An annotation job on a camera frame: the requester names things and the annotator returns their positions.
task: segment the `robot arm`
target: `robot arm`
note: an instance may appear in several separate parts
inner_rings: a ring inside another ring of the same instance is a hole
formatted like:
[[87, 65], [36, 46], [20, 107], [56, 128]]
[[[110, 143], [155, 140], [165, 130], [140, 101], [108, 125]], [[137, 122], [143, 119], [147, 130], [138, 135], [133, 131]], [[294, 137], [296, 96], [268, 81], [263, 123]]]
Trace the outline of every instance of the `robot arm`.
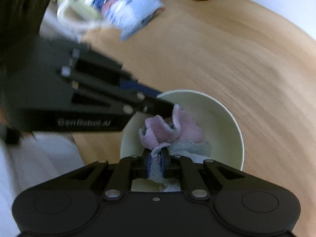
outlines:
[[[121, 131], [136, 111], [171, 116], [173, 104], [157, 99], [158, 91], [84, 45], [26, 35], [1, 43], [1, 52], [2, 105], [19, 131]], [[167, 150], [161, 166], [164, 178], [180, 180], [181, 192], [131, 191], [132, 180], [149, 176], [146, 149], [142, 157], [96, 161], [23, 191], [12, 207], [20, 237], [293, 236], [301, 208], [287, 189]]]

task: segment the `pink towel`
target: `pink towel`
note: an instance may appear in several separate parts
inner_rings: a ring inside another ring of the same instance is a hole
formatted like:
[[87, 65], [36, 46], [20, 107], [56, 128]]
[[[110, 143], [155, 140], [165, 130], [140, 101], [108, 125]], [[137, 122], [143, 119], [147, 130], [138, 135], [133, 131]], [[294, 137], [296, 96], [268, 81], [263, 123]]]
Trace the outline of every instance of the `pink towel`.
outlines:
[[157, 147], [168, 146], [176, 140], [203, 142], [203, 131], [193, 118], [178, 104], [173, 107], [172, 123], [170, 127], [162, 117], [155, 116], [145, 120], [145, 133], [139, 130], [141, 143], [144, 147], [153, 150]]

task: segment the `bowl rim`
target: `bowl rim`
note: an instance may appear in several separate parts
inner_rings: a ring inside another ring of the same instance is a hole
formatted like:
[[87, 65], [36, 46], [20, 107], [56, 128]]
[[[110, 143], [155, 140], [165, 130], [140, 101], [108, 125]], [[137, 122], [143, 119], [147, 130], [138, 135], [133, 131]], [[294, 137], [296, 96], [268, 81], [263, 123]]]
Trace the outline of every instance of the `bowl rim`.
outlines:
[[208, 95], [206, 93], [199, 92], [199, 91], [194, 91], [194, 90], [190, 90], [190, 89], [175, 89], [175, 90], [170, 90], [170, 91], [167, 91], [167, 92], [162, 92], [159, 95], [157, 95], [157, 98], [162, 98], [162, 96], [164, 96], [164, 95], [167, 95], [167, 94], [170, 94], [170, 93], [176, 93], [176, 92], [190, 92], [190, 93], [195, 93], [195, 94], [199, 94], [199, 95], [205, 96], [205, 97], [213, 100], [214, 102], [216, 102], [218, 105], [220, 105], [228, 113], [228, 115], [233, 120], [233, 122], [234, 122], [234, 124], [235, 124], [235, 126], [236, 126], [236, 128], [238, 130], [239, 138], [241, 140], [242, 159], [241, 159], [241, 168], [240, 168], [240, 170], [242, 171], [242, 169], [244, 168], [244, 161], [245, 161], [244, 139], [242, 138], [241, 130], [240, 130], [239, 125], [238, 125], [236, 119], [234, 118], [233, 114], [221, 102], [216, 100], [214, 97], [212, 97], [212, 96], [210, 96], [210, 95]]

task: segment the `clear plastic packaging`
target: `clear plastic packaging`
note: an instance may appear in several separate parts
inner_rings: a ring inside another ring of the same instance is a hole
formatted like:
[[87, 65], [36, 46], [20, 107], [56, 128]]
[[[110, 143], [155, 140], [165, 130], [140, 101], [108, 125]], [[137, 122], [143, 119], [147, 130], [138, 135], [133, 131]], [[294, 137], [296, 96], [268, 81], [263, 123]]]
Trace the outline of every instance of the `clear plastic packaging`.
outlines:
[[86, 0], [86, 4], [121, 29], [122, 40], [143, 28], [163, 5], [160, 0]]
[[[79, 32], [91, 28], [113, 25], [122, 30], [125, 40], [144, 27], [149, 20], [162, 11], [160, 0], [57, 0], [57, 18], [63, 25], [71, 26]], [[83, 21], [69, 19], [66, 11], [72, 8]]]

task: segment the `wooden table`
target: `wooden table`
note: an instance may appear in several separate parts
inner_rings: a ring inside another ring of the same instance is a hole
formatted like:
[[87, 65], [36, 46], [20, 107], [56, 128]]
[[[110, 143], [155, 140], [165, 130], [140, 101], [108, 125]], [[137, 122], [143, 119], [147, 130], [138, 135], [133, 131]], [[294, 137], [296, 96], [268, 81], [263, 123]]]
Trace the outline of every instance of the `wooden table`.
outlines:
[[[221, 101], [245, 142], [244, 171], [299, 198], [299, 236], [316, 236], [316, 42], [248, 0], [164, 0], [166, 10], [125, 42], [90, 31], [92, 47], [161, 91]], [[119, 160], [121, 134], [74, 134], [86, 163]]]

